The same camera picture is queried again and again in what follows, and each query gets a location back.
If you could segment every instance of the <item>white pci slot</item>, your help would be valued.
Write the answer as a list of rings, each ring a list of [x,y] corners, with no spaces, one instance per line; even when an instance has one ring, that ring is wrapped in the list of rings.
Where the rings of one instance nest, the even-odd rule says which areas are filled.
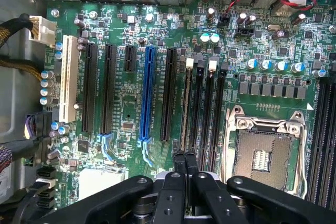
[[[59,121],[69,123],[76,119],[76,110],[73,108],[76,103],[79,61],[76,37],[63,35],[62,54]]]

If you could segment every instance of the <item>black pcie slot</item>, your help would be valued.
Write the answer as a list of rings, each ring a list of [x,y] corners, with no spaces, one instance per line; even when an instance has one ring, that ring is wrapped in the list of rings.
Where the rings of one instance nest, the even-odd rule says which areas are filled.
[[[170,139],[170,127],[172,122],[175,79],[176,79],[177,49],[168,48],[166,58],[166,71],[164,77],[163,104],[161,117],[160,140]]]
[[[224,82],[226,77],[226,71],[221,69],[218,73],[217,78],[217,92],[216,92],[216,100],[215,100],[215,110],[214,110],[214,120],[213,120],[213,133],[211,136],[211,142],[209,145],[209,162],[208,162],[208,171],[214,172],[215,163],[216,163],[216,153],[217,153],[217,145],[218,145],[218,137],[219,137],[219,127],[221,120],[221,112],[222,112],[222,101],[223,101],[223,92],[224,92]]]
[[[93,130],[93,117],[95,107],[96,79],[97,79],[97,54],[96,44],[86,44],[86,58],[84,70],[83,113],[82,131]]]
[[[190,139],[189,139],[189,150],[196,152],[197,146],[197,132],[198,132],[198,118],[199,109],[202,102],[202,87],[203,87],[203,76],[204,76],[204,60],[199,60],[197,64],[196,71],[196,82],[194,91],[194,104],[193,104],[193,115],[192,124],[190,129]]]
[[[136,56],[137,56],[136,47],[127,45],[125,47],[124,71],[132,72],[132,73],[135,72],[136,62],[137,62]]]
[[[187,131],[189,122],[189,107],[193,80],[193,69],[187,69],[185,73],[184,99],[182,107],[182,125],[181,125],[181,150],[186,150]]]
[[[112,116],[114,104],[114,84],[117,64],[117,47],[105,46],[104,84],[102,92],[102,108],[100,119],[100,133],[108,134],[112,131]]]
[[[201,141],[198,156],[198,169],[205,170],[206,149],[209,137],[210,114],[211,114],[211,100],[214,86],[214,74],[208,72],[206,77],[205,94],[204,94],[204,108],[201,127]]]
[[[336,85],[321,79],[310,156],[307,200],[336,210]]]

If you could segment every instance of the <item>motherboard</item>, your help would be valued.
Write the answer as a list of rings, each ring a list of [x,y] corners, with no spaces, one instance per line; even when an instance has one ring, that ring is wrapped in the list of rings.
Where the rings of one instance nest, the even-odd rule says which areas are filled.
[[[46,49],[41,103],[53,114],[55,208],[135,175],[154,179],[179,150],[223,182],[243,175],[305,198],[335,11],[325,0],[291,18],[226,10],[216,0],[49,2],[56,47]]]

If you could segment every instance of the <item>green circuit board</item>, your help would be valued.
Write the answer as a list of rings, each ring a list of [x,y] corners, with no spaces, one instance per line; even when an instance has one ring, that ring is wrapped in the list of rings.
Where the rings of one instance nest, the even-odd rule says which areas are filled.
[[[216,158],[215,171],[221,174],[223,161],[222,148],[226,130],[226,118],[234,106],[240,105],[245,115],[260,118],[289,120],[296,111],[301,111],[307,127],[307,144],[305,145],[304,163],[306,170],[309,164],[309,149],[314,126],[314,109],[318,95],[318,79],[311,75],[312,64],[315,60],[321,63],[320,69],[327,70],[331,59],[329,54],[336,52],[336,36],[330,34],[329,26],[336,19],[334,11],[329,10],[328,5],[321,1],[321,5],[306,12],[306,20],[298,26],[292,26],[290,18],[272,17],[269,10],[251,9],[248,6],[235,6],[231,11],[230,24],[225,29],[217,28],[217,20],[209,22],[206,19],[208,7],[214,6],[218,12],[225,10],[227,6],[218,5],[214,0],[202,3],[195,0],[184,7],[175,6],[145,6],[145,5],[118,5],[98,3],[75,2],[50,2],[48,5],[48,20],[57,23],[56,41],[62,42],[63,35],[79,37],[81,31],[74,25],[74,19],[83,15],[83,21],[87,24],[89,40],[98,46],[97,82],[94,101],[93,131],[82,132],[82,113],[77,112],[76,121],[69,123],[71,131],[68,134],[70,141],[62,144],[59,138],[53,139],[53,148],[61,151],[61,160],[54,165],[57,168],[57,203],[56,208],[62,208],[76,202],[79,199],[80,172],[85,169],[108,170],[115,173],[123,173],[124,179],[134,175],[145,175],[155,178],[155,175],[164,170],[173,169],[172,153],[181,146],[181,123],[185,89],[185,62],[184,58],[199,59],[202,57],[207,64],[209,59],[218,62],[219,69],[222,62],[228,64],[227,76],[224,84],[223,104],[219,123],[219,143]],[[50,12],[59,10],[59,17],[54,18]],[[90,12],[97,12],[97,18],[89,18]],[[254,14],[257,21],[254,24],[255,34],[249,38],[236,38],[235,22],[241,12],[248,15]],[[134,16],[135,23],[129,24],[121,20],[122,14]],[[153,14],[153,22],[147,22],[147,14]],[[268,25],[281,25],[288,31],[285,39],[272,40],[273,31],[266,29]],[[200,43],[203,33],[218,34],[219,43]],[[142,148],[137,147],[139,138],[139,124],[141,114],[142,83],[145,61],[145,46],[141,46],[138,38],[146,40],[145,46],[153,45],[157,49],[155,81],[153,92],[153,106],[150,126],[152,141],[148,146],[148,159],[153,163],[152,167],[144,161]],[[116,82],[114,87],[114,107],[112,120],[113,141],[108,149],[108,154],[113,161],[107,161],[101,151],[101,143],[97,141],[101,124],[101,103],[103,89],[104,50],[106,44],[118,46]],[[134,73],[124,71],[124,50],[126,45],[134,45],[137,48],[137,63]],[[170,140],[160,141],[160,127],[162,116],[162,103],[165,80],[165,61],[168,48],[177,48],[177,72],[175,79],[172,124]],[[56,50],[46,49],[45,69],[53,70],[55,65]],[[252,70],[246,68],[246,61],[256,59],[257,62],[270,60],[272,65],[279,61],[286,61],[289,65],[302,62],[304,71],[293,73],[289,71],[275,72],[273,68],[262,71],[258,67]],[[85,54],[79,54],[79,72],[77,101],[82,101],[83,82],[85,75]],[[239,85],[243,82],[256,84],[274,84],[274,77],[278,78],[281,85],[305,88],[304,99],[273,97],[263,95],[242,94]],[[205,99],[205,81],[203,82],[203,96]],[[54,84],[53,98],[59,98],[60,85],[57,75]],[[214,99],[212,99],[210,115],[215,111]],[[193,92],[189,116],[193,108]],[[132,125],[127,129],[124,124]],[[229,135],[228,151],[230,160],[235,161],[237,148],[237,134]],[[293,139],[290,144],[288,169],[286,173],[285,189],[293,190],[296,176],[297,157],[299,153],[299,140]]]

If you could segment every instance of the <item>ram slot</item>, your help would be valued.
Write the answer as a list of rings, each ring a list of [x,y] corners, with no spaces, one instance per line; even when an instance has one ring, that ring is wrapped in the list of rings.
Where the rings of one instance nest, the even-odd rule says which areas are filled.
[[[136,56],[137,56],[136,47],[127,45],[125,47],[124,71],[132,72],[132,73],[135,72],[136,62],[137,62]]]
[[[218,146],[218,137],[219,137],[219,127],[222,113],[222,101],[223,101],[223,91],[224,91],[224,82],[226,77],[225,64],[223,63],[220,71],[218,72],[217,78],[217,92],[215,100],[215,110],[214,110],[214,120],[212,125],[212,135],[209,145],[209,162],[208,162],[208,171],[214,172],[217,156],[217,146]]]
[[[164,77],[160,140],[169,141],[176,79],[177,49],[168,48]]]
[[[310,156],[307,199],[336,210],[336,84],[321,79]]]
[[[184,84],[184,98],[182,107],[182,125],[181,125],[181,150],[187,149],[187,131],[189,124],[189,107],[190,97],[192,91],[194,59],[188,58],[186,61],[185,84]]]
[[[198,133],[198,118],[199,109],[202,103],[202,87],[203,87],[203,76],[204,76],[204,60],[199,60],[197,64],[196,71],[196,81],[195,81],[195,91],[194,91],[194,104],[193,104],[193,114],[192,114],[192,124],[190,129],[190,139],[189,139],[189,150],[196,152],[197,150],[197,133]]]
[[[214,88],[214,72],[216,68],[213,69],[212,66],[215,63],[217,67],[217,61],[210,60],[208,65],[208,74],[206,77],[205,94],[204,94],[204,108],[203,108],[203,118],[201,127],[201,141],[200,149],[198,154],[198,168],[199,170],[205,170],[206,163],[206,151],[209,139],[209,127],[210,127],[210,115],[211,115],[211,101]]]
[[[82,113],[82,131],[92,132],[93,118],[96,95],[97,79],[97,54],[96,44],[86,44],[86,58],[84,68],[84,90],[83,90],[83,113]]]
[[[142,86],[139,139],[148,140],[152,118],[152,98],[155,77],[155,47],[146,47],[145,68]]]
[[[100,133],[112,131],[112,116],[114,104],[114,84],[117,64],[117,47],[105,46],[104,83],[102,92],[102,109],[100,118]]]
[[[59,97],[59,121],[70,123],[76,119],[78,50],[77,38],[63,35],[63,53],[61,69],[61,85]]]

